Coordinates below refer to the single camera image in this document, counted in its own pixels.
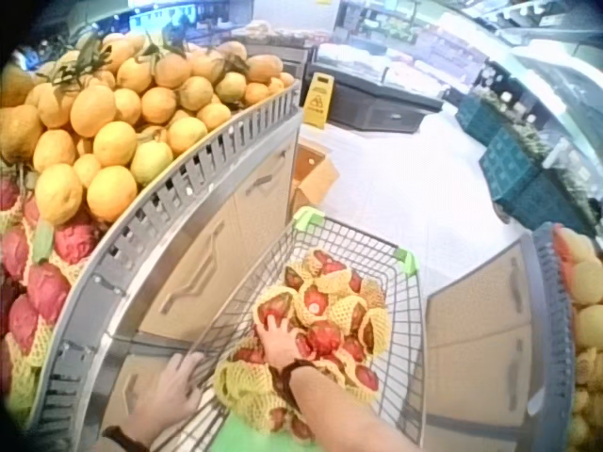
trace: tile floor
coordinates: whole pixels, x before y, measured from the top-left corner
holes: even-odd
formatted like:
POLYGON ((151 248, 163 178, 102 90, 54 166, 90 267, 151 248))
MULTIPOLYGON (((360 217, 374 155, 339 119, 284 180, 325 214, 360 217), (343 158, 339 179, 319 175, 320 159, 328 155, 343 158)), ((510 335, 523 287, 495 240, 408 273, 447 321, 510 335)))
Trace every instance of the tile floor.
POLYGON ((424 302, 525 232, 495 214, 479 165, 485 148, 454 112, 446 105, 413 135, 301 128, 329 150, 340 174, 321 209, 412 250, 424 302))

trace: wristwatch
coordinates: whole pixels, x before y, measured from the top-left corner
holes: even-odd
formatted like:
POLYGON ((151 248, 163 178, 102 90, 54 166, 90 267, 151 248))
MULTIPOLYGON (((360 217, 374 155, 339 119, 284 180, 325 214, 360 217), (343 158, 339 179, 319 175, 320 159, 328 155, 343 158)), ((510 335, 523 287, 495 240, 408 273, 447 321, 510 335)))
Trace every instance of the wristwatch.
POLYGON ((276 369, 272 371, 272 375, 275 376, 276 374, 276 376, 278 377, 278 379, 276 380, 277 384, 275 384, 276 392, 279 393, 279 396, 281 396, 285 400, 285 402, 287 402, 297 411, 300 410, 300 407, 298 407, 298 402, 295 400, 295 396, 293 396, 293 391, 291 391, 289 383, 291 381, 291 374, 293 373, 293 371, 300 367, 315 368, 315 366, 309 361, 295 360, 293 363, 283 367, 283 370, 281 370, 280 374, 276 369))
POLYGON ((146 445, 126 436, 118 426, 105 428, 103 436, 118 444, 126 452, 149 452, 149 448, 146 445))

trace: hand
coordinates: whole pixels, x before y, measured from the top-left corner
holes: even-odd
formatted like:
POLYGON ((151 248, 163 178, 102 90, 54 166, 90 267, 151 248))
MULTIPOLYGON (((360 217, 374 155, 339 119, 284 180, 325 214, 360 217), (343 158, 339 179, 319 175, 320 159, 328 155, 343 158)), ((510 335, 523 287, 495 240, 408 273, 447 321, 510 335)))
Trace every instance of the hand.
POLYGON ((150 447, 163 430, 194 414, 201 391, 192 386, 190 377, 203 357, 201 353, 184 359, 180 354, 173 355, 155 388, 139 400, 124 422, 123 433, 150 447))
POLYGON ((269 315, 268 328, 265 330, 262 325, 257 327, 257 334, 264 346, 266 361, 279 372, 295 360, 302 358, 295 342, 298 331, 296 329, 288 331, 288 325, 288 319, 284 318, 281 326, 277 327, 274 316, 269 315))

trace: shopping cart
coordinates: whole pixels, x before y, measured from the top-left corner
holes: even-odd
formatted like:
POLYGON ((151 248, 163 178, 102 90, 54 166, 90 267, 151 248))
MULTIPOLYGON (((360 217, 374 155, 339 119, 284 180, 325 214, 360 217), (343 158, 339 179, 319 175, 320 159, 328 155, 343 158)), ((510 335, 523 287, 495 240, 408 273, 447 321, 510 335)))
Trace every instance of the shopping cart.
POLYGON ((158 450, 295 450, 288 433, 261 435, 246 429, 214 397, 212 375, 218 362, 253 325, 251 308, 259 293, 283 278, 286 263, 301 260, 312 248, 326 250, 352 266, 362 277, 381 282, 392 321, 391 345, 370 367, 380 380, 371 405, 381 418, 421 444, 425 422, 424 328, 414 255, 373 235, 363 233, 316 209, 298 211, 272 247, 259 259, 225 303, 211 327, 191 348, 206 359, 195 376, 202 403, 184 425, 166 434, 158 450))

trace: cardboard box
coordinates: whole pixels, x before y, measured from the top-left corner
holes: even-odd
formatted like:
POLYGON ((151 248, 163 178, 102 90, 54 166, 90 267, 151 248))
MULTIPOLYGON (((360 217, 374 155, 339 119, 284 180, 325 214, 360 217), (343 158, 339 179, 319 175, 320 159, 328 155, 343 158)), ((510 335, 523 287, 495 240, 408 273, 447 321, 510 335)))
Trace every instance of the cardboard box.
POLYGON ((291 181, 290 216, 300 207, 320 204, 338 177, 327 149, 300 137, 291 181))

